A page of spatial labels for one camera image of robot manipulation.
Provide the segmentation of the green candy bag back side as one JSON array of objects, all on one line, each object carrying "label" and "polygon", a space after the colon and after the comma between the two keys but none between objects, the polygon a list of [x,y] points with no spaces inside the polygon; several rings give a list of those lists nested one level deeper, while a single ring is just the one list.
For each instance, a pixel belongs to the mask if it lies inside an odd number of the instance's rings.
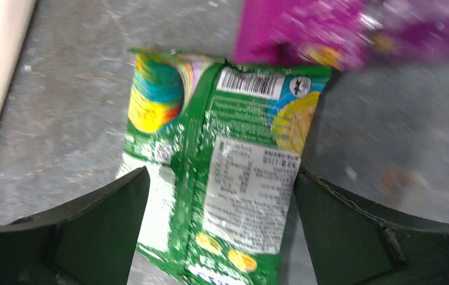
[{"label": "green candy bag back side", "polygon": [[277,284],[325,66],[134,48],[119,176],[145,167],[137,249],[184,284]]}]

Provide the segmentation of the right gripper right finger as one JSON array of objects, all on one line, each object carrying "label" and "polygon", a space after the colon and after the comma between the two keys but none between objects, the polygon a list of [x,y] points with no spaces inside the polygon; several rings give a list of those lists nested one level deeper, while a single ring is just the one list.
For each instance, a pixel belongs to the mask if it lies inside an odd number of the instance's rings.
[{"label": "right gripper right finger", "polygon": [[294,193],[318,284],[449,284],[449,224],[377,204],[306,170]]}]

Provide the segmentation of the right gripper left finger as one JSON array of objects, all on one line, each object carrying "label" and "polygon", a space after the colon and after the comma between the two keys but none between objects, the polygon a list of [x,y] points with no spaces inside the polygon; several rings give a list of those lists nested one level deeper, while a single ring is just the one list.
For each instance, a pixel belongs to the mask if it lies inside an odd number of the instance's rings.
[{"label": "right gripper left finger", "polygon": [[126,284],[149,195],[146,167],[0,225],[0,284]]}]

